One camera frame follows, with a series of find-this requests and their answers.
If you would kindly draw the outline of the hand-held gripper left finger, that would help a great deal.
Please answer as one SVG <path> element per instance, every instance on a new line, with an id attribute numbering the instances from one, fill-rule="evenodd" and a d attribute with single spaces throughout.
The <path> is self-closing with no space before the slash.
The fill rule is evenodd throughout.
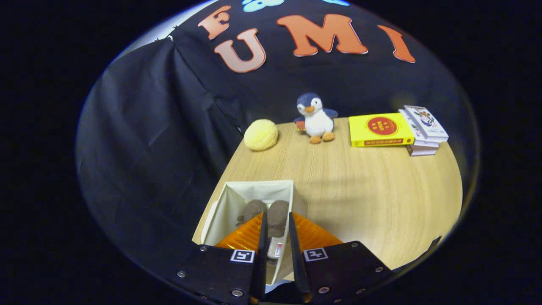
<path id="1" fill-rule="evenodd" d="M 256 250 L 201 244 L 180 263 L 174 285 L 205 305 L 257 305 L 265 295 L 267 213 L 260 216 Z"/>

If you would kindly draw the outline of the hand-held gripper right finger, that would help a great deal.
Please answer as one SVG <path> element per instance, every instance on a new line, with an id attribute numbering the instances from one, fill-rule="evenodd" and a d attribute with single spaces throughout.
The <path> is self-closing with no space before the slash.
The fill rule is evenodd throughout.
<path id="1" fill-rule="evenodd" d="M 395 273 L 360 241 L 343 243 L 291 212 L 294 281 L 306 305 L 352 305 Z"/>

